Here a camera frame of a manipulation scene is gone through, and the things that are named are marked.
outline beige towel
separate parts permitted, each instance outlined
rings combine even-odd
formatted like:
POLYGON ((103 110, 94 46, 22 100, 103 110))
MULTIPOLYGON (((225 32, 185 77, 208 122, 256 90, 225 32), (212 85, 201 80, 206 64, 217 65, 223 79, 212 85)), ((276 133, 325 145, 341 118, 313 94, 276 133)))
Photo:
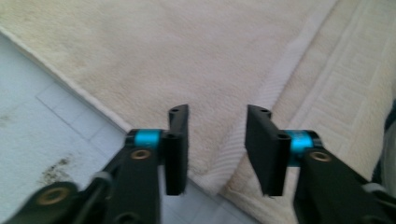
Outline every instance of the beige towel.
POLYGON ((262 199, 244 158, 246 104, 318 131, 367 177, 392 98, 394 15, 386 0, 0 0, 0 31, 124 130, 166 128, 163 112, 190 104, 190 177, 211 192, 231 177, 224 195, 287 223, 290 197, 262 199))
POLYGON ((125 130, 190 104, 190 175, 217 192, 235 121, 264 81, 275 103, 334 2, 0 0, 0 29, 125 130))

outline light blue floor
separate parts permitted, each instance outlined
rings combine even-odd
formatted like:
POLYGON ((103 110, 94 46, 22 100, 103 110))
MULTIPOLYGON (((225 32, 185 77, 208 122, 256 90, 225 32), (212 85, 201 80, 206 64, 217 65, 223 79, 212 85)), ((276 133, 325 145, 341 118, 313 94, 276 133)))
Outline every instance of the light blue floor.
MULTIPOLYGON (((51 181, 86 186, 124 135, 0 35, 0 223, 51 181)), ((163 196, 163 223, 258 222, 189 183, 186 195, 163 196)))

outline dirt stain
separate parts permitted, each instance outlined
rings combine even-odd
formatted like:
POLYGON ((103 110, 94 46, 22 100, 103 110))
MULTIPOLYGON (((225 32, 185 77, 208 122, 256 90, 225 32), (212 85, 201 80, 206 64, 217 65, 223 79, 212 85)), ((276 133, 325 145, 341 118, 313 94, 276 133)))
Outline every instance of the dirt stain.
POLYGON ((11 117, 9 115, 4 115, 0 117, 1 128, 5 128, 9 122, 11 122, 11 117))
POLYGON ((63 158, 57 161, 54 165, 51 165, 42 173, 42 176, 38 180, 38 183, 44 187, 55 182, 73 181, 72 177, 65 172, 67 166, 70 163, 70 158, 63 158))

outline bolt hole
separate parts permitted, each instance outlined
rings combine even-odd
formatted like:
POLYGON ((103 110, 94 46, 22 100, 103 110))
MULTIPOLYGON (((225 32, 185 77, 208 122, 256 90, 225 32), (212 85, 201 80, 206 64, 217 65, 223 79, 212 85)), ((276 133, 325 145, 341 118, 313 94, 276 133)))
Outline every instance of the bolt hole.
POLYGON ((121 214, 116 217, 115 224, 137 224, 139 218, 133 213, 121 214))
POLYGON ((172 138, 172 139, 175 139, 175 138, 177 138, 174 134, 172 134, 172 133, 169 133, 168 134, 168 138, 172 138))
POLYGON ((312 159, 317 160, 317 161, 331 161, 332 158, 327 155, 326 153, 323 152, 311 152, 309 154, 312 159))
POLYGON ((282 140, 290 139, 289 136, 287 134, 285 134, 285 133, 279 133, 277 135, 277 138, 282 139, 282 140))
POLYGON ((133 160, 143 160, 148 158, 151 155, 151 152, 147 150, 137 150, 131 154, 131 158, 133 160))
POLYGON ((67 188, 48 189, 38 197, 37 203, 40 205, 55 204, 67 198, 68 194, 69 189, 67 188))

